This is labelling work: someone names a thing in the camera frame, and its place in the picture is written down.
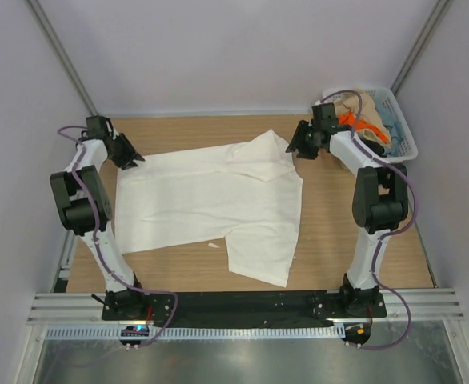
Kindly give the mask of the white t shirt red print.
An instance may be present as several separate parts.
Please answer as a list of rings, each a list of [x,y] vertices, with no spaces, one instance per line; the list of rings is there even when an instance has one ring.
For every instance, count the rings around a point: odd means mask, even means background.
[[[117,178],[120,250],[223,239],[230,272],[286,286],[303,188],[287,146],[268,130],[249,142],[146,156]]]

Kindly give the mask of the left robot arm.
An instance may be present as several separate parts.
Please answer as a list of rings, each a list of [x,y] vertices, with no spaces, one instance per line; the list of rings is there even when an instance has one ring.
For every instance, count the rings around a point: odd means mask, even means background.
[[[127,265],[114,237],[111,220],[114,209],[99,172],[110,160],[120,170],[129,170],[144,160],[125,134],[114,128],[108,117],[95,115],[77,126],[80,136],[58,134],[75,143],[76,154],[63,171],[50,176],[58,216],[63,227],[89,247],[106,283],[102,317],[140,319],[147,313],[146,296],[134,271]]]

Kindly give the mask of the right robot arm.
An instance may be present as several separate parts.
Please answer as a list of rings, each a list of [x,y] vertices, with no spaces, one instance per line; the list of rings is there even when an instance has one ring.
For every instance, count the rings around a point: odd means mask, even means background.
[[[357,225],[355,253],[337,292],[316,295],[319,318],[383,316],[379,270],[391,233],[409,210],[407,170],[392,166],[368,147],[348,125],[339,123],[331,103],[313,106],[312,119],[299,122],[287,152],[314,160],[319,151],[334,155],[355,176],[351,212]]]

